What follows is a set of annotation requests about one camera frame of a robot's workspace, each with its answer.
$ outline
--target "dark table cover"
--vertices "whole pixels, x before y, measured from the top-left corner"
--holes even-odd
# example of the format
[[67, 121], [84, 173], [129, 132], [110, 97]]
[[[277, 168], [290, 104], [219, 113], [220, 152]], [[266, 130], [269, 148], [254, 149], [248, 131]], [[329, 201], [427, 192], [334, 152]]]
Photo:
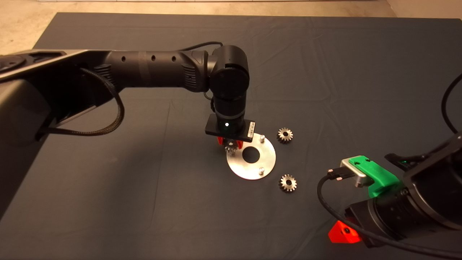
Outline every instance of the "dark table cover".
[[[431, 259], [332, 244], [334, 219], [316, 184], [355, 155], [400, 176], [385, 154], [419, 154], [451, 136], [440, 100], [462, 72], [460, 20], [59, 13], [35, 48], [176, 50], [211, 40], [247, 54], [246, 117], [273, 143], [274, 170], [248, 181], [229, 169], [204, 134], [201, 93], [125, 89], [115, 132], [47, 139], [0, 222], [0, 259]], [[461, 101], [462, 87], [448, 104], [459, 129]], [[66, 127], [98, 129], [115, 113], [111, 101]], [[292, 143], [276, 141], [281, 127]], [[292, 194], [278, 189], [286, 173], [298, 182]], [[367, 199], [350, 180], [324, 193], [338, 211]], [[407, 242], [460, 249], [462, 235]]]

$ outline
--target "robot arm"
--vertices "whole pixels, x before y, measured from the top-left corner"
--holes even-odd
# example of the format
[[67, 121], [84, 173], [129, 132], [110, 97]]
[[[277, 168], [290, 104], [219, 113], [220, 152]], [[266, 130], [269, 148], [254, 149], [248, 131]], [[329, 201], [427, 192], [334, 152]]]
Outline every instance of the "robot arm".
[[205, 132], [252, 141], [255, 123], [244, 119], [247, 57], [236, 46], [222, 46], [211, 55], [196, 50], [32, 50], [0, 56], [0, 218], [47, 136], [40, 129], [56, 128], [114, 98], [82, 68], [110, 82], [117, 97], [126, 87], [210, 89], [215, 113]]

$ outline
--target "cable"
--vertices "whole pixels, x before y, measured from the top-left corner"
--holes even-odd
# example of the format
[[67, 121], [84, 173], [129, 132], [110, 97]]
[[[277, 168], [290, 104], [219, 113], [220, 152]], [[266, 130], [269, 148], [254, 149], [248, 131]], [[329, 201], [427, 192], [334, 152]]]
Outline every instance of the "cable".
[[104, 78], [100, 74], [97, 74], [85, 68], [80, 68], [80, 70], [84, 72], [85, 74], [101, 81], [104, 84], [104, 86], [106, 86], [106, 88], [109, 90], [109, 92], [112, 94], [112, 96], [114, 97], [115, 101], [117, 102], [117, 106], [118, 106], [117, 117], [115, 118], [114, 122], [112, 122], [110, 125], [100, 130], [90, 131], [90, 132], [82, 132], [82, 131], [75, 131], [75, 130], [69, 130], [69, 129], [63, 129], [63, 128], [50, 128], [50, 127], [41, 128], [40, 132], [46, 133], [46, 134], [59, 134], [59, 135], [70, 135], [70, 136], [102, 136], [102, 135], [106, 135], [114, 131], [122, 123], [123, 117], [125, 115], [125, 108], [123, 106], [119, 93], [116, 91], [116, 87], [114, 87], [114, 85], [108, 79]]
[[411, 245], [399, 241], [394, 241], [391, 239], [388, 239], [386, 237], [383, 237], [381, 235], [376, 235], [370, 231], [367, 231], [363, 229], [362, 227], [354, 224], [353, 222], [350, 222], [346, 220], [342, 215], [337, 213], [324, 199], [322, 196], [322, 186], [323, 184], [327, 181], [330, 180], [331, 177], [329, 176], [324, 176], [319, 180], [318, 185], [317, 185], [317, 195], [319, 202], [321, 205], [336, 219], [342, 221], [344, 224], [347, 226], [350, 226], [351, 228], [355, 229], [358, 233], [365, 235], [371, 239], [380, 241], [386, 245], [389, 245], [394, 248], [399, 248], [402, 250], [406, 250], [409, 252], [417, 253], [417, 254], [424, 254], [424, 255], [429, 255], [429, 256], [434, 256], [434, 257], [440, 257], [440, 258], [445, 258], [445, 259], [462, 259], [462, 253], [461, 252], [452, 252], [452, 251], [445, 251], [445, 250], [439, 250], [439, 249], [433, 249], [433, 248], [427, 248], [427, 247], [421, 247], [421, 246], [416, 246], [416, 245]]
[[223, 46], [222, 42], [205, 42], [205, 43], [200, 43], [200, 44], [196, 44], [196, 45], [193, 45], [193, 46], [186, 47], [186, 48], [181, 49], [179, 51], [194, 50], [194, 49], [197, 49], [197, 48], [200, 48], [200, 47], [204, 47], [204, 46], [207, 46], [207, 45], [213, 45], [213, 44], [218, 44], [220, 46]]
[[446, 89], [446, 92], [444, 92], [443, 99], [441, 100], [441, 113], [443, 115], [443, 119], [446, 122], [446, 125], [448, 125], [449, 129], [451, 129], [453, 133], [457, 133], [458, 131], [451, 123], [451, 120], [449, 120], [448, 113], [446, 111], [446, 103], [448, 102], [448, 97], [451, 94], [451, 91], [461, 80], [462, 74], [460, 74], [454, 81], [451, 82], [449, 87]]

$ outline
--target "metal plate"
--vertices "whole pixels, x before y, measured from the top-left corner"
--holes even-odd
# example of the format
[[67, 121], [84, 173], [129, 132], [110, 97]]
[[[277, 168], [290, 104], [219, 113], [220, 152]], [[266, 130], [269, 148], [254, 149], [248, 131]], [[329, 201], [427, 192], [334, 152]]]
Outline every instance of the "metal plate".
[[[258, 180], [267, 176], [276, 164], [276, 151], [271, 142], [265, 138], [260, 142], [260, 134], [254, 133], [252, 142], [244, 142], [242, 149], [236, 150], [234, 154], [226, 153], [226, 159], [231, 170], [239, 177], [247, 180]], [[254, 163], [249, 163], [242, 157], [242, 152], [247, 147], [254, 147], [260, 153], [260, 158]]]

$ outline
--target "small gear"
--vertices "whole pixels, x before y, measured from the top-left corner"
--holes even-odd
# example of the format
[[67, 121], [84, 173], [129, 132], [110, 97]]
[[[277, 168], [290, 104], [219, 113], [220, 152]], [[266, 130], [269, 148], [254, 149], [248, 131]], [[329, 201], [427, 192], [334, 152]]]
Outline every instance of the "small gear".
[[237, 142], [235, 140], [225, 139], [223, 145], [227, 153], [234, 154], [237, 150]]
[[285, 127], [279, 129], [278, 141], [280, 143], [289, 143], [290, 141], [292, 141], [292, 138], [293, 138], [292, 130], [285, 128]]
[[231, 146], [225, 146], [225, 150], [227, 153], [230, 153], [230, 154], [233, 154], [236, 152], [236, 148], [235, 147], [231, 147]]
[[292, 175], [284, 174], [279, 181], [279, 186], [285, 192], [292, 192], [297, 188], [297, 181]]

